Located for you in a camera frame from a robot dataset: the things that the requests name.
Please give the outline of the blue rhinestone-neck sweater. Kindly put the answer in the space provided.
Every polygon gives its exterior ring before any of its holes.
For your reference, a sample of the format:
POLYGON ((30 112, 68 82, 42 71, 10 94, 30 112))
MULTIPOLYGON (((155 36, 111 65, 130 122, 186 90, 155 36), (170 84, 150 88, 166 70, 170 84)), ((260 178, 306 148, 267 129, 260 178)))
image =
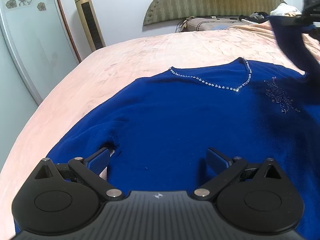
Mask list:
POLYGON ((16 239, 319 239, 311 21, 270 17, 297 71, 171 67, 90 111, 16 194, 16 239))

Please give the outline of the beige striped pillow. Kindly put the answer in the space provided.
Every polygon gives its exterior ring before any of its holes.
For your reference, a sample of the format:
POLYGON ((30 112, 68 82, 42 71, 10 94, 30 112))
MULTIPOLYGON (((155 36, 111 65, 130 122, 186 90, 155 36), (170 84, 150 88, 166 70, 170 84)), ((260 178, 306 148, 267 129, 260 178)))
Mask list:
POLYGON ((225 30, 235 25, 248 25, 248 22, 240 21, 238 18, 214 17, 214 18, 188 18, 184 21, 180 31, 208 31, 225 30))

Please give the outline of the dark clothes pile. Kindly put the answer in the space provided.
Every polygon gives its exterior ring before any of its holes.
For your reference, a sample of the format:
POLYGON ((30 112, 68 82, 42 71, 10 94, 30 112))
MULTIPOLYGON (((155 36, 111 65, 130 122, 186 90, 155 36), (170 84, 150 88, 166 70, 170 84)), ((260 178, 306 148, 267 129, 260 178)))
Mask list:
POLYGON ((250 21, 250 22, 254 22, 254 23, 264 23, 266 21, 268 21, 268 16, 269 14, 263 11, 260 12, 254 12, 249 16, 246 15, 240 15, 239 16, 239 20, 246 20, 246 21, 250 21))

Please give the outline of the olive green upholstered headboard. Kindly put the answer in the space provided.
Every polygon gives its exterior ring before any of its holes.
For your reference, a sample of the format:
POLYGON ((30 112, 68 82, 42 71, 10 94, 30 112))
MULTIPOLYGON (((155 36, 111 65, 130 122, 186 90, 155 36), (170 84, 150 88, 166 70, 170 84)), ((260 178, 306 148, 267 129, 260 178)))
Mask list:
POLYGON ((284 0, 153 0, 143 25, 189 18, 190 16, 240 16, 270 13, 284 0))

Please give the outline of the pink bed sheet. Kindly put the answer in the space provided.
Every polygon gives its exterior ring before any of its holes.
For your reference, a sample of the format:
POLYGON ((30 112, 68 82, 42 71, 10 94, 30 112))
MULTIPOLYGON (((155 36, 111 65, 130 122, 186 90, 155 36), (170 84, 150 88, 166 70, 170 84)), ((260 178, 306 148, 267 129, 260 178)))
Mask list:
POLYGON ((112 150, 107 178, 131 190, 193 191, 209 147, 252 163, 272 157, 305 203, 298 231, 319 239, 319 88, 275 40, 243 30, 139 38, 97 50, 45 98, 1 171, 1 239, 11 204, 44 157, 112 150))

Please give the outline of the gold tower fan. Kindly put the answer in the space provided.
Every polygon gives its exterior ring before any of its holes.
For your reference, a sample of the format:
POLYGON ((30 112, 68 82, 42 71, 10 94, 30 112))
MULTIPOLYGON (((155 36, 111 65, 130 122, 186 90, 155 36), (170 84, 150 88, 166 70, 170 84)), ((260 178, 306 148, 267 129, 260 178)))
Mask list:
POLYGON ((74 0, 89 47, 92 52, 104 48, 105 41, 98 23, 92 0, 74 0))

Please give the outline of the frosted floral wardrobe door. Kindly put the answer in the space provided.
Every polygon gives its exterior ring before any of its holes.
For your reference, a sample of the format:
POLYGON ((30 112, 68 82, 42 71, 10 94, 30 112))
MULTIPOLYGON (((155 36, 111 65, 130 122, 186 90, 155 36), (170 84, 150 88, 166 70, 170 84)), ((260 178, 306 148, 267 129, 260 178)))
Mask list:
POLYGON ((38 105, 81 61, 60 0, 1 0, 1 29, 38 105))

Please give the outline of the white quilt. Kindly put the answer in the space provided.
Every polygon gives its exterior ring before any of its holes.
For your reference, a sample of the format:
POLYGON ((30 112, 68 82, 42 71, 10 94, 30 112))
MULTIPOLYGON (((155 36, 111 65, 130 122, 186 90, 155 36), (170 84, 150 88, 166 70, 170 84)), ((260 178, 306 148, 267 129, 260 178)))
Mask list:
POLYGON ((270 16, 296 17, 301 14, 301 11, 297 9, 295 6, 288 5, 286 3, 281 3, 276 7, 276 9, 270 12, 270 16))

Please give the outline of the orange peach blanket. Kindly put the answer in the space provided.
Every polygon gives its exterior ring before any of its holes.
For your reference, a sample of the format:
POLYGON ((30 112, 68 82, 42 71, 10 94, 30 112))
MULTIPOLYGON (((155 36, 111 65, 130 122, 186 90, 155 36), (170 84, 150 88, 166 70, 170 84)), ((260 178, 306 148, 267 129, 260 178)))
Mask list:
POLYGON ((290 24, 290 18, 272 17, 266 23, 236 25, 230 30, 249 31, 275 40, 283 54, 299 69, 311 72, 319 64, 319 29, 314 25, 290 24))

